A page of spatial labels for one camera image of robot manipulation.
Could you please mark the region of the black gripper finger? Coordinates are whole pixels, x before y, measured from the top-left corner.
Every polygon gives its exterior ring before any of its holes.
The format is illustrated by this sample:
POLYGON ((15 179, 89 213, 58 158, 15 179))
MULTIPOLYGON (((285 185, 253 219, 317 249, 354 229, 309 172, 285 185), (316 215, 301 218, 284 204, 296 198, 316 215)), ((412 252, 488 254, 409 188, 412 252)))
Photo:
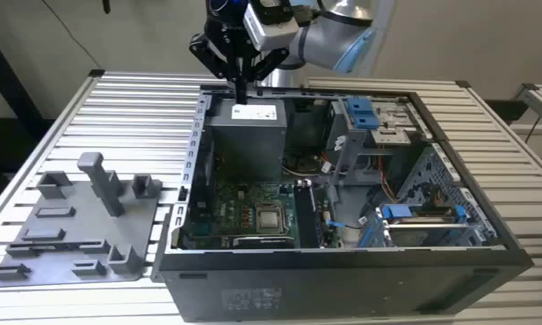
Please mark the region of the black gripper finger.
POLYGON ((209 69, 211 74, 218 79, 226 79, 236 86, 236 100, 241 102, 241 88, 233 78, 237 76, 236 72, 230 69, 229 63, 217 55, 210 46, 210 40, 205 33, 195 34, 191 37, 189 50, 195 58, 201 61, 203 66, 209 69))
POLYGON ((278 48, 269 52, 262 60, 256 62, 261 52, 250 49, 242 54, 242 69, 240 77, 240 103, 248 103, 248 86, 256 81, 262 81, 286 60, 290 51, 278 48))

